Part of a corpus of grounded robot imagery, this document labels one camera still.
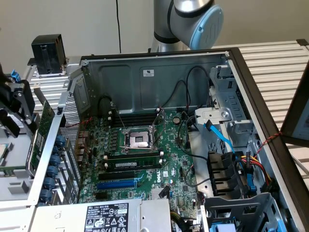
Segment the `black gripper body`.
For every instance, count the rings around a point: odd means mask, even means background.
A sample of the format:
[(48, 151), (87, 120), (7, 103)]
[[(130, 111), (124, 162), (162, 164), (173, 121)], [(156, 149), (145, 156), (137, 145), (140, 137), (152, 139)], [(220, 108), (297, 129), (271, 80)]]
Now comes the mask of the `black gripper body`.
[(12, 106), (13, 96), (8, 83), (12, 81), (4, 74), (0, 65), (0, 101), (6, 106)]

